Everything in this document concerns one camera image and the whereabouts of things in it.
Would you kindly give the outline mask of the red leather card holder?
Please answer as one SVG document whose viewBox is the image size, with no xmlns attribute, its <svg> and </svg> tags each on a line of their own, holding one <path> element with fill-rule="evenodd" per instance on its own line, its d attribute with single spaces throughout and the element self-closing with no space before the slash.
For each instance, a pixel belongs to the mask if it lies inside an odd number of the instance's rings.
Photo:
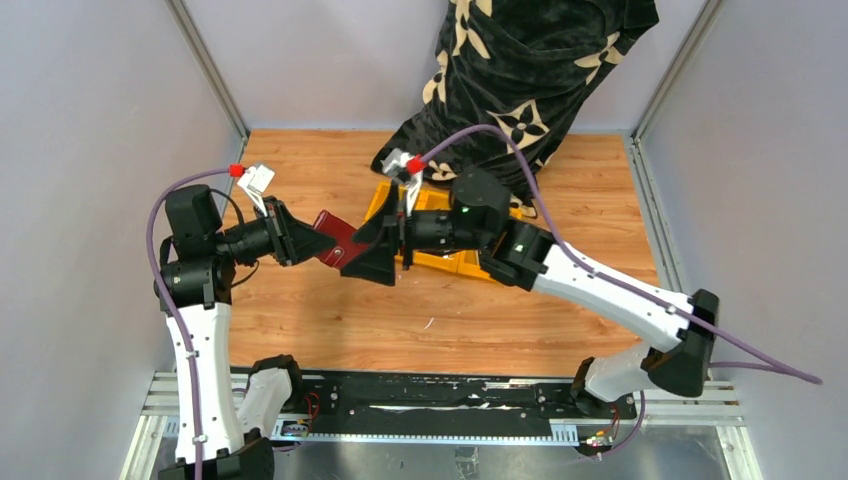
<svg viewBox="0 0 848 480">
<path fill-rule="evenodd" d="M 313 228 L 330 236 L 335 245 L 316 255 L 324 265 L 337 270 L 344 268 L 367 248 L 367 243 L 355 242 L 353 235 L 357 229 L 328 210 L 322 210 L 316 217 Z"/>
</svg>

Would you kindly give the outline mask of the yellow three-compartment bin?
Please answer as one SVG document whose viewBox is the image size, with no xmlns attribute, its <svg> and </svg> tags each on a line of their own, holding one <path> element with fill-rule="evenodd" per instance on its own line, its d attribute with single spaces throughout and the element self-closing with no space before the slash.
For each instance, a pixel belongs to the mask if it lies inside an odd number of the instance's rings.
<svg viewBox="0 0 848 480">
<path fill-rule="evenodd" d="M 396 268 L 413 265 L 475 279 L 492 279 L 482 258 L 524 214 L 486 182 L 462 180 L 449 193 L 423 190 L 412 200 L 404 187 L 377 187 L 366 220 L 353 234 L 363 250 L 342 268 L 348 276 L 393 286 Z"/>
</svg>

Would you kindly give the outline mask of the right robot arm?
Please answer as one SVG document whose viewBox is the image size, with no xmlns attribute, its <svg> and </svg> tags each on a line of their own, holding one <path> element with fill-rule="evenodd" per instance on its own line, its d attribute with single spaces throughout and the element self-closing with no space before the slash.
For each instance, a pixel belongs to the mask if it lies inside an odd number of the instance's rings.
<svg viewBox="0 0 848 480">
<path fill-rule="evenodd" d="M 453 183 L 446 210 L 408 210 L 393 185 L 380 209 L 352 239 L 365 244 L 341 269 L 344 277 L 392 286 L 397 255 L 409 267 L 417 251 L 476 250 L 495 281 L 580 304 L 640 337 L 639 345 L 584 360 L 574 376 L 571 403 L 596 417 L 611 402 L 659 388 L 684 398 L 702 395 L 715 336 L 715 294 L 654 287 L 560 246 L 552 232 L 509 213 L 510 193 L 478 168 Z"/>
</svg>

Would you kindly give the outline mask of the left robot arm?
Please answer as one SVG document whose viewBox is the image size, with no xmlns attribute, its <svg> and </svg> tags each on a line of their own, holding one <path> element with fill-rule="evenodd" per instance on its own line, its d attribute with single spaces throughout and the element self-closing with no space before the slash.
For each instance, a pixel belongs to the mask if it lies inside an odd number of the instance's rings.
<svg viewBox="0 0 848 480">
<path fill-rule="evenodd" d="M 307 389 L 296 360 L 277 355 L 253 365 L 236 401 L 228 346 L 236 268 L 264 256 L 298 265 L 336 242 L 273 196 L 263 198 L 256 219 L 223 229 L 214 193 L 190 185 L 164 196 L 172 234 L 153 262 L 154 290 L 176 354 L 180 427 L 176 461 L 158 476 L 271 479 L 273 428 L 281 412 L 304 405 Z"/>
</svg>

